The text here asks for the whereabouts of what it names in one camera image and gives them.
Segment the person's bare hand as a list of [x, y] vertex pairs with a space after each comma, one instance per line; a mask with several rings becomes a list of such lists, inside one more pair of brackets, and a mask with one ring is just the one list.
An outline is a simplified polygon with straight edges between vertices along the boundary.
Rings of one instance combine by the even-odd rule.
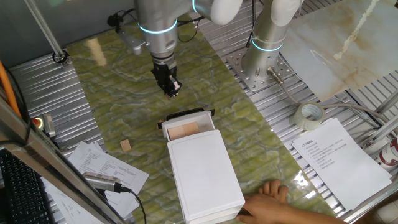
[[245, 203], [236, 220], [249, 224], [288, 223], [288, 192], [289, 188], [280, 180], [266, 182], [257, 194], [244, 195]]

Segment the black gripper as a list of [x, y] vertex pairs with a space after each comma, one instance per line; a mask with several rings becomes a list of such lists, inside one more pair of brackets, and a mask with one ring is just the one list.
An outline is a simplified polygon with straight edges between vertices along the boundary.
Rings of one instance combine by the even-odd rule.
[[153, 61], [155, 76], [158, 86], [165, 92], [167, 98], [177, 96], [182, 84], [177, 80], [177, 63], [175, 59], [168, 61]]

